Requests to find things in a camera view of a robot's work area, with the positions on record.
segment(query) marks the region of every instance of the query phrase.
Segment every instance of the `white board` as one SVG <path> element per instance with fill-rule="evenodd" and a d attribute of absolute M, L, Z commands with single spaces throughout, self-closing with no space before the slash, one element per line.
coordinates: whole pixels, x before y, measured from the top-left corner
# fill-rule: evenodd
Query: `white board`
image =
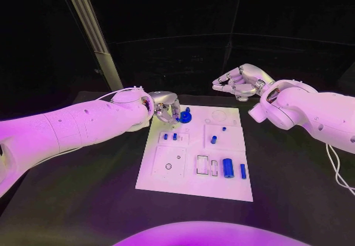
<path fill-rule="evenodd" d="M 188 105 L 181 105 L 181 111 L 185 107 L 191 114 L 185 124 L 170 125 L 152 118 L 135 188 L 252 201 L 239 111 Z M 207 174 L 197 174 L 197 156 L 206 156 L 201 161 L 207 163 Z M 233 178 L 223 177 L 224 158 L 232 160 Z M 240 164 L 245 164 L 246 179 L 240 178 Z"/>

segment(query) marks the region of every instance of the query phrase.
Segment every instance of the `foreground robot part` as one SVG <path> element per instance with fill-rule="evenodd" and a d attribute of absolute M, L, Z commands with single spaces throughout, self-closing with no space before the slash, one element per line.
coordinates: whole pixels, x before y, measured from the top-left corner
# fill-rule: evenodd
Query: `foreground robot part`
<path fill-rule="evenodd" d="M 112 93 L 109 102 L 99 97 L 53 112 L 0 122 L 0 197 L 25 170 L 58 153 L 136 131 L 148 126 L 152 114 L 175 123 L 180 104 L 174 93 L 146 94 L 135 87 Z M 172 116 L 167 114 L 170 105 Z"/>
<path fill-rule="evenodd" d="M 268 119 L 284 130 L 298 125 L 314 139 L 355 154 L 353 97 L 318 93 L 301 81 L 273 81 L 250 64 L 232 69 L 211 84 L 214 90 L 229 92 L 239 101 L 259 95 L 259 103 L 249 110 L 256 122 Z"/>

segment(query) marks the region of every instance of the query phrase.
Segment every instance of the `metal pole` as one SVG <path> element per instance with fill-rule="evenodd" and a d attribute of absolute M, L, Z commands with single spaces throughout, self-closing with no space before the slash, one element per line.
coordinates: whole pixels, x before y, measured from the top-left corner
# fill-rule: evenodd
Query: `metal pole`
<path fill-rule="evenodd" d="M 89 0 L 71 0 L 93 53 L 100 66 L 102 74 L 112 91 L 122 89 L 122 82 L 116 73 L 112 57 L 106 48 L 105 38 L 99 29 L 95 12 Z"/>

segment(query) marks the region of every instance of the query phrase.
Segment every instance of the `black table surface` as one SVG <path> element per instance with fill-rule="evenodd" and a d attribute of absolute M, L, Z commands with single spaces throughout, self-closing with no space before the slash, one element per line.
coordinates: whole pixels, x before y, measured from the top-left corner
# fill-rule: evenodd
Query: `black table surface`
<path fill-rule="evenodd" d="M 74 103 L 102 93 L 80 92 Z M 256 98 L 178 96 L 185 105 L 239 108 L 253 202 L 135 190 L 149 128 L 64 154 L 30 169 L 0 218 L 0 245 L 112 245 L 180 221 L 220 221 L 310 245 L 353 245 L 355 197 L 334 182 L 325 147 L 248 115 Z M 353 155 L 337 150 L 355 186 Z"/>

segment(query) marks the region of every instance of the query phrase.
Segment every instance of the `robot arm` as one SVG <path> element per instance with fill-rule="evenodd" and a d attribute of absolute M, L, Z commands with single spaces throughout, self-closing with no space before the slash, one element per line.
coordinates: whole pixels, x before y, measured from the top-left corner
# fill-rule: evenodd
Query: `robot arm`
<path fill-rule="evenodd" d="M 355 154 L 355 98 L 336 93 L 318 93 L 295 80 L 273 81 L 253 65 L 243 64 L 211 83 L 236 99 L 259 95 L 259 103 L 249 110 L 256 122 L 265 119 L 281 129 L 301 126 L 311 137 Z"/>
<path fill-rule="evenodd" d="M 180 117 L 177 96 L 170 92 L 146 94 L 134 87 L 116 91 L 109 102 L 97 99 L 0 121 L 0 197 L 25 170 L 43 160 L 136 131 L 148 126 L 152 115 L 171 124 Z M 167 114 L 170 105 L 172 116 Z"/>

